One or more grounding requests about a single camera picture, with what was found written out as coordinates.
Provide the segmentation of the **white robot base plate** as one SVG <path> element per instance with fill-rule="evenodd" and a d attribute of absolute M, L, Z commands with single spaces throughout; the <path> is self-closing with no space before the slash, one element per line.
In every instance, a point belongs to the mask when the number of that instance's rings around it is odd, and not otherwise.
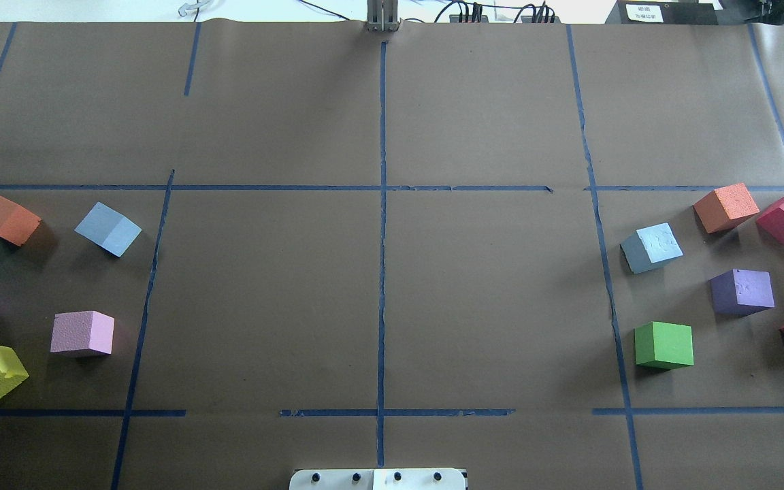
<path fill-rule="evenodd" d="M 468 489 L 467 472 L 457 468 L 302 469 L 289 489 Z"/>

